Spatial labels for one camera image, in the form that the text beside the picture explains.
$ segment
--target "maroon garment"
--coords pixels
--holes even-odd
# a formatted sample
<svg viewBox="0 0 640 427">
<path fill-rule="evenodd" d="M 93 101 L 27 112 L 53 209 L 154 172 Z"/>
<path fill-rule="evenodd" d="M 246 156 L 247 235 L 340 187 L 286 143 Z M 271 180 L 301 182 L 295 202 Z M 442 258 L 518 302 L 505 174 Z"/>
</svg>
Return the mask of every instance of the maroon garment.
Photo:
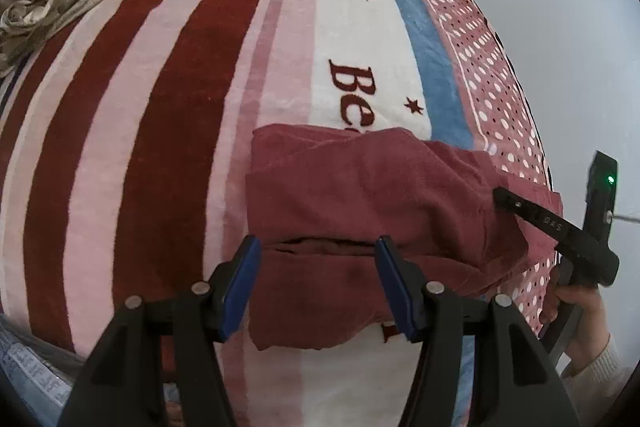
<svg viewBox="0 0 640 427">
<path fill-rule="evenodd" d="M 249 231 L 263 243 L 254 344 L 321 349 L 389 320 L 373 259 L 383 234 L 428 280 L 463 296 L 546 259 L 555 242 L 495 208 L 498 186 L 562 212 L 557 193 L 497 171 L 486 153 L 401 128 L 257 129 L 246 176 Z"/>
</svg>

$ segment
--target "crumpled clothes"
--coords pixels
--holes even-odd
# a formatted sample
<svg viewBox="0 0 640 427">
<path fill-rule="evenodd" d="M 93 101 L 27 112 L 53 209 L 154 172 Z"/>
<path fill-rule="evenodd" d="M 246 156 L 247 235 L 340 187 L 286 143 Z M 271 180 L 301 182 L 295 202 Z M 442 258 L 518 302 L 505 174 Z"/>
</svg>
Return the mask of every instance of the crumpled clothes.
<svg viewBox="0 0 640 427">
<path fill-rule="evenodd" d="M 0 78 L 102 0 L 20 0 L 0 16 Z"/>
</svg>

